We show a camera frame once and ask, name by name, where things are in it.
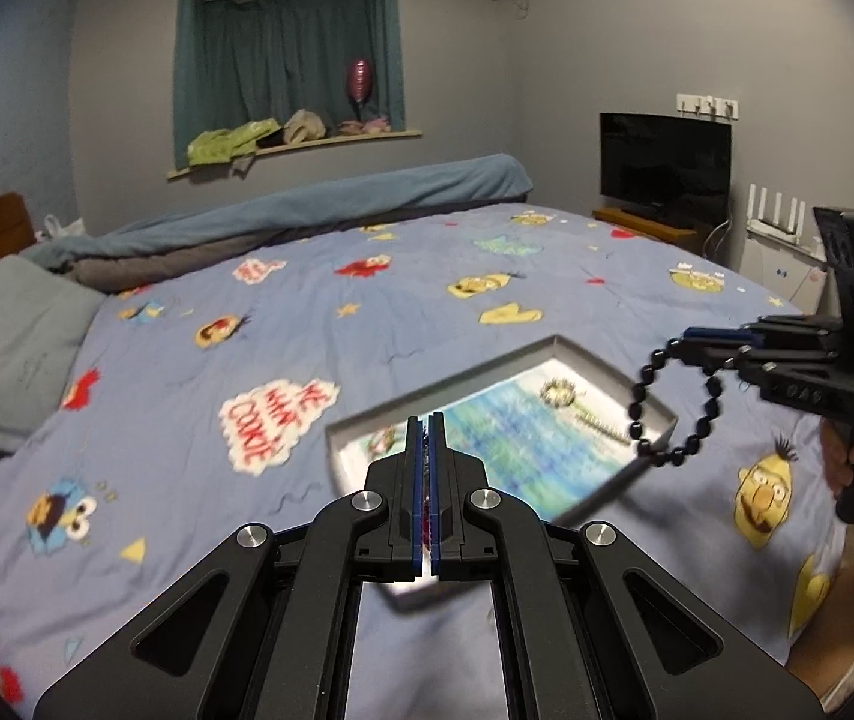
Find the blue cartoon bed sheet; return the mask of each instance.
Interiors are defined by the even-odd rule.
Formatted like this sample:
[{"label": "blue cartoon bed sheet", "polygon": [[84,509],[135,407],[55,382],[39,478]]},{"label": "blue cartoon bed sheet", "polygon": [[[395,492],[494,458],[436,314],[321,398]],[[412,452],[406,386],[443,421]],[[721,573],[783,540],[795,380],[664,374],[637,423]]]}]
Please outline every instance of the blue cartoon bed sheet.
[{"label": "blue cartoon bed sheet", "polygon": [[[0,692],[41,693],[233,529],[334,498],[325,427],[559,334],[625,372],[690,325],[790,311],[673,247],[502,204],[265,248],[110,298],[63,407],[0,461]],[[658,394],[689,431],[699,372]],[[705,450],[604,512],[779,661],[843,543],[817,421],[727,376]],[[505,717],[488,589],[392,613],[367,589],[351,718]]]}]

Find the red foil balloon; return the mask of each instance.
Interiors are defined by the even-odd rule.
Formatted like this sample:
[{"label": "red foil balloon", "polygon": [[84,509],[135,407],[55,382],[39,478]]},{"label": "red foil balloon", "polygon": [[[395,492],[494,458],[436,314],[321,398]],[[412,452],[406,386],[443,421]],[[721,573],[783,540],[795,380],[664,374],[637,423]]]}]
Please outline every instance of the red foil balloon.
[{"label": "red foil balloon", "polygon": [[373,87],[373,68],[366,59],[355,59],[347,71],[347,94],[357,105],[363,105]]}]

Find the metal bolt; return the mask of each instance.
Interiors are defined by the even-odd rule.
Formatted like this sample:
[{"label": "metal bolt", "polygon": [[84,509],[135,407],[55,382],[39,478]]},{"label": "metal bolt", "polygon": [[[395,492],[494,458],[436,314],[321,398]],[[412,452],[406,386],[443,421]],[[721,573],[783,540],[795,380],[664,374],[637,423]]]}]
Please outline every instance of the metal bolt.
[{"label": "metal bolt", "polygon": [[360,512],[372,512],[383,503],[380,493],[374,493],[374,490],[361,490],[351,499],[353,508]]},{"label": "metal bolt", "polygon": [[594,546],[606,547],[617,538],[617,531],[613,525],[607,525],[606,522],[592,522],[587,526],[586,536],[587,541]]},{"label": "metal bolt", "polygon": [[470,493],[470,503],[478,509],[495,509],[500,506],[500,493],[497,490],[474,490]]},{"label": "metal bolt", "polygon": [[244,525],[236,532],[236,543],[241,547],[259,547],[266,541],[266,528],[262,525]]}]

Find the black bead bracelet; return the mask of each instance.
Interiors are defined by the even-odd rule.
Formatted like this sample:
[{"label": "black bead bracelet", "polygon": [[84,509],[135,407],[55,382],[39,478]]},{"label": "black bead bracelet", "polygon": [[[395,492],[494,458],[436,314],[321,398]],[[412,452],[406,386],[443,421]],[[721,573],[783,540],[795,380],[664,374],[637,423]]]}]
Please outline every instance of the black bead bracelet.
[{"label": "black bead bracelet", "polygon": [[697,427],[694,428],[694,432],[687,437],[683,446],[654,450],[654,446],[644,438],[644,423],[640,420],[644,415],[646,389],[654,384],[657,372],[663,370],[668,360],[670,360],[669,346],[667,349],[656,349],[651,353],[651,361],[640,370],[640,381],[630,389],[632,402],[627,406],[627,415],[632,420],[627,432],[637,442],[637,457],[651,458],[651,464],[658,468],[667,463],[682,466],[687,458],[696,455],[700,451],[700,442],[706,439],[713,430],[711,423],[721,415],[720,396],[723,393],[723,382],[716,377],[716,370],[704,367],[703,375],[707,377],[705,385],[710,399],[703,404],[703,416],[697,420]]}]

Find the wall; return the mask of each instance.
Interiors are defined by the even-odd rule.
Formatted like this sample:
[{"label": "wall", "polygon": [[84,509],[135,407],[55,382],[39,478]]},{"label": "wall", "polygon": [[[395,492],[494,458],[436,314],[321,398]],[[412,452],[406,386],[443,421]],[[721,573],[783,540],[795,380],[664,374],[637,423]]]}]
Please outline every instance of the wall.
[{"label": "wall", "polygon": [[67,77],[77,0],[0,0],[0,194],[34,224],[76,216]]},{"label": "wall", "polygon": [[70,67],[77,199],[102,233],[166,211],[238,202],[328,178],[504,151],[510,86],[498,6],[400,0],[406,119],[422,139],[358,143],[260,159],[246,179],[172,169],[177,0],[79,0]]},{"label": "wall", "polygon": [[750,183],[854,207],[854,0],[501,0],[516,156],[537,202],[598,205],[598,113],[674,114],[678,92],[741,103],[733,199]]}]

